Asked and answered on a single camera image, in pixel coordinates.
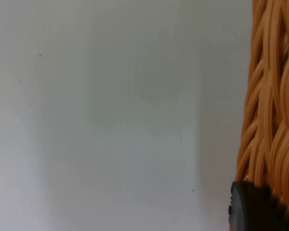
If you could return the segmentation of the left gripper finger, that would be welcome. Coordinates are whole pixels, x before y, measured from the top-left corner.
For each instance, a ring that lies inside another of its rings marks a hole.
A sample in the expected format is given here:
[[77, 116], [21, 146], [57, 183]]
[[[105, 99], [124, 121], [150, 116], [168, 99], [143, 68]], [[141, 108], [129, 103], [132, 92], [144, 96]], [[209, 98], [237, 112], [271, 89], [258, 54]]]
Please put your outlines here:
[[228, 207], [231, 231], [289, 231], [289, 208], [268, 186], [234, 181]]

